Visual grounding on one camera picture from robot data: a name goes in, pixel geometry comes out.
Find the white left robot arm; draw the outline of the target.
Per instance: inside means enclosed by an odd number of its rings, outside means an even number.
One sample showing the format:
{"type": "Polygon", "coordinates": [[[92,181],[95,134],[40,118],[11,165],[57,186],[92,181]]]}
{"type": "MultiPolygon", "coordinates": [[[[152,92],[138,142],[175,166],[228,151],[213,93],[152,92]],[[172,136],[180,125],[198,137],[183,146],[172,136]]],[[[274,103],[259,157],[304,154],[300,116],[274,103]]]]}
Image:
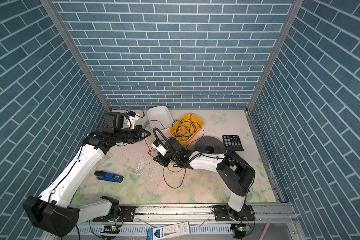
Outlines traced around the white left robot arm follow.
{"type": "Polygon", "coordinates": [[[119,201],[103,196],[86,204],[71,203],[78,187],[107,152],[144,140],[150,132],[136,125],[140,116],[133,111],[108,112],[103,126],[88,134],[76,156],[62,173],[37,197],[28,197],[23,208],[31,224],[58,237],[66,236],[78,224],[104,217],[118,221],[122,217],[119,201]]]}

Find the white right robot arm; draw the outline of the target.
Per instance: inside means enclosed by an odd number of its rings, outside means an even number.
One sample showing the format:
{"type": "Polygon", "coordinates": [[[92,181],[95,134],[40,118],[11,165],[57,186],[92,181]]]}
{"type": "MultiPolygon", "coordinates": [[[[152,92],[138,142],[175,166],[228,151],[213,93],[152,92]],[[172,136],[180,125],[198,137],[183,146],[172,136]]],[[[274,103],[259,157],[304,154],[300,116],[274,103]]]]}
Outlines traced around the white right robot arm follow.
{"type": "Polygon", "coordinates": [[[207,154],[186,150],[175,138],[155,140],[152,147],[158,151],[154,161],[163,167],[170,162],[181,169],[206,170],[219,174],[231,191],[225,213],[234,221],[250,217],[251,210],[245,207],[246,197],[253,185],[256,171],[234,151],[225,154],[207,154]]]}

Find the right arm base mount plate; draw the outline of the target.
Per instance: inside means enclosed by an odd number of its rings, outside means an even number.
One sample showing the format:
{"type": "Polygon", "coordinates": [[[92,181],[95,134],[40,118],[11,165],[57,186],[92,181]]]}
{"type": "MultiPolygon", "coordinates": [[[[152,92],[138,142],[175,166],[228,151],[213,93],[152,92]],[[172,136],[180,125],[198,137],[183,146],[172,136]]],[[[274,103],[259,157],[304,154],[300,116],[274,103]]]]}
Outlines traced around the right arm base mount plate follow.
{"type": "Polygon", "coordinates": [[[215,221],[254,221],[256,213],[251,205],[244,204],[239,212],[236,212],[228,205],[215,205],[212,207],[212,212],[215,216],[215,221]]]}

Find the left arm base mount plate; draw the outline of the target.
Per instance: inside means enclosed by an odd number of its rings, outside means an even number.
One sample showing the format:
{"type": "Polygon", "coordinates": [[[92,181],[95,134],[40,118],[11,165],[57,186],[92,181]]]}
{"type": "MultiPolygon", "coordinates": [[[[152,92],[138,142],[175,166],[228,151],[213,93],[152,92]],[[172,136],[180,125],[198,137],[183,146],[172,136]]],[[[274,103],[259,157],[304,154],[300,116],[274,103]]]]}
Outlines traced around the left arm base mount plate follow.
{"type": "Polygon", "coordinates": [[[112,222],[133,222],[136,212],[136,206],[119,206],[119,216],[116,219],[111,219],[108,216],[98,217],[92,220],[94,223],[112,223],[112,222]]]}

